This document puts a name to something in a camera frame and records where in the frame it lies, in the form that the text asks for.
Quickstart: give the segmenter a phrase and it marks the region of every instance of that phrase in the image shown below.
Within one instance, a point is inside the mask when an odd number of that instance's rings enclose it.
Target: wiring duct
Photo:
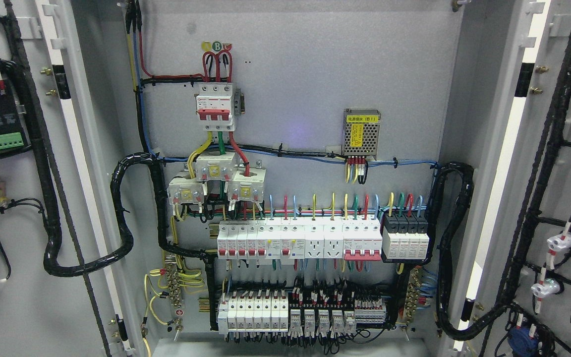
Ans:
[[[571,147],[564,140],[565,119],[571,101],[571,33],[565,49],[564,60],[558,74],[557,86],[555,87],[552,100],[544,122],[541,140],[532,164],[532,172],[528,179],[521,210],[517,218],[506,266],[499,283],[498,296],[496,298],[496,309],[500,306],[512,304],[518,289],[518,282],[521,269],[525,265],[526,257],[535,230],[541,221],[541,203],[545,195],[548,182],[557,162],[557,157],[562,146]],[[487,330],[480,355],[483,355],[488,343],[490,327]],[[565,350],[571,353],[571,348],[562,342],[560,344]]]

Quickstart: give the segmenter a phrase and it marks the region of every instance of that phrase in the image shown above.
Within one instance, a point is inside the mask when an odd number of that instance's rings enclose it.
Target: blue wire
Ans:
[[[417,217],[418,218],[422,217],[422,203],[424,203],[424,197],[422,197],[422,195],[420,195],[420,204],[418,205],[418,210],[417,210]]]
[[[270,197],[270,219],[274,219],[275,209],[272,207],[272,195],[269,195],[269,197]]]

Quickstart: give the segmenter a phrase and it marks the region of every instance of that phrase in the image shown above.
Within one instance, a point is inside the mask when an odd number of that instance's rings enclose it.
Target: brass screw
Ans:
[[[550,70],[550,68],[544,66],[544,65],[538,65],[537,68],[535,68],[535,72],[542,74],[542,73],[546,73]]]

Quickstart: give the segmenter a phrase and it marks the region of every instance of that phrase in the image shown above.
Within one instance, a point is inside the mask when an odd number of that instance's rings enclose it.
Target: yellow wire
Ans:
[[[312,195],[312,220],[317,219],[317,194]]]
[[[345,219],[348,219],[347,217],[347,193],[345,194]]]
[[[136,82],[136,67],[134,67],[133,60],[133,48],[129,45],[131,43],[131,38],[129,38],[129,34],[127,34],[127,49],[129,49],[129,66],[131,67],[131,82],[133,84],[133,91],[138,90],[138,82]]]
[[[143,337],[142,341],[145,343],[145,347],[147,348],[147,357],[151,357],[151,348],[149,348],[149,343],[147,342],[147,337]]]
[[[351,183],[356,183],[356,179],[358,179],[358,165],[354,166],[354,179],[351,181]]]
[[[389,195],[389,211],[387,211],[387,217],[392,216],[392,211],[394,210],[394,193]]]
[[[332,192],[332,221],[334,220],[334,192]]]
[[[211,131],[207,131],[206,133],[208,135],[206,137],[206,141],[204,142],[204,144],[200,145],[200,147],[195,149],[195,151],[193,151],[188,156],[188,172],[191,175],[191,179],[195,178],[196,176],[196,173],[193,171],[193,160],[195,160],[195,156],[198,156],[199,154],[204,152],[204,150],[206,150],[209,147],[209,145],[211,145],[211,142],[213,142],[213,133]]]
[[[156,321],[158,321],[158,323],[160,323],[161,325],[165,325],[166,323],[164,321],[162,321],[158,315],[156,314],[156,312],[154,311],[154,300],[158,298],[157,295],[154,295],[151,297],[151,300],[149,300],[149,311],[151,311],[151,315],[154,317],[154,319],[156,319]]]

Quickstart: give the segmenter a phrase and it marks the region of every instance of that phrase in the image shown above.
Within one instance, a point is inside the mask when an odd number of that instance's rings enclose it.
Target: red wire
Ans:
[[[284,196],[284,219],[287,219],[287,194]]]
[[[142,32],[138,32],[138,42],[139,42],[138,43],[138,50],[140,52],[140,68],[149,77],[170,78],[170,79],[201,77],[202,81],[204,81],[204,76],[201,74],[181,74],[181,75],[152,75],[152,74],[150,74],[149,71],[147,71],[147,68],[145,67],[145,56],[144,56],[143,50],[142,50]]]
[[[365,195],[365,220],[367,220],[367,211],[369,208],[369,194]]]
[[[250,176],[250,163],[248,162],[248,159],[244,155],[244,152],[242,151],[242,149],[240,149],[239,146],[237,145],[237,143],[235,142],[235,138],[233,137],[232,131],[228,132],[228,140],[230,141],[230,146],[233,147],[233,150],[235,150],[237,155],[239,155],[240,158],[242,158],[242,161],[244,161],[244,166],[245,166],[244,176],[246,176],[246,177]]]
[[[410,193],[406,196],[405,208],[408,205],[408,210],[406,211],[406,216],[411,217],[411,210],[413,210],[413,194]]]

